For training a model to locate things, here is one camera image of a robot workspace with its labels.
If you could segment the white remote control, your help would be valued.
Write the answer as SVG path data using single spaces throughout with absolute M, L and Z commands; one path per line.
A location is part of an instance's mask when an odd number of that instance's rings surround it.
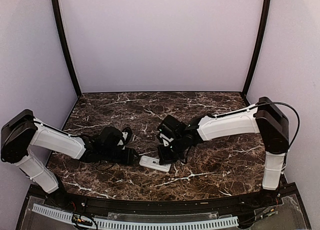
M 149 169 L 165 172 L 165 173 L 168 173 L 171 168 L 171 164 L 160 165 L 159 159 L 145 156 L 145 155 L 143 155 L 140 158 L 139 165 Z

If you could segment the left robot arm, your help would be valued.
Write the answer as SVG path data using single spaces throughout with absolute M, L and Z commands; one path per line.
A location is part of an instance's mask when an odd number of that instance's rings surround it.
M 38 146 L 65 154 L 84 163 L 102 160 L 133 165 L 140 155 L 127 144 L 133 132 L 129 127 L 122 131 L 106 126 L 95 136 L 71 135 L 51 127 L 35 118 L 32 110 L 25 109 L 1 129 L 2 162 L 14 164 L 31 180 L 37 183 L 60 208 L 71 203 L 70 196 L 63 191 L 63 184 L 33 154 L 30 147 Z

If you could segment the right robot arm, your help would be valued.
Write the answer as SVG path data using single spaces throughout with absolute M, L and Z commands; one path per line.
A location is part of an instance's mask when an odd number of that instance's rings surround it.
M 273 190 L 279 185 L 285 168 L 288 151 L 294 142 L 289 137 L 289 120 L 278 108 L 286 103 L 273 102 L 268 97 L 259 98 L 256 104 L 223 114 L 206 114 L 185 124 L 171 115 L 158 126 L 157 147 L 159 164 L 186 161 L 187 153 L 205 141 L 216 138 L 258 133 L 262 137 L 266 151 L 263 190 L 255 196 L 260 207 L 267 206 L 275 197 Z

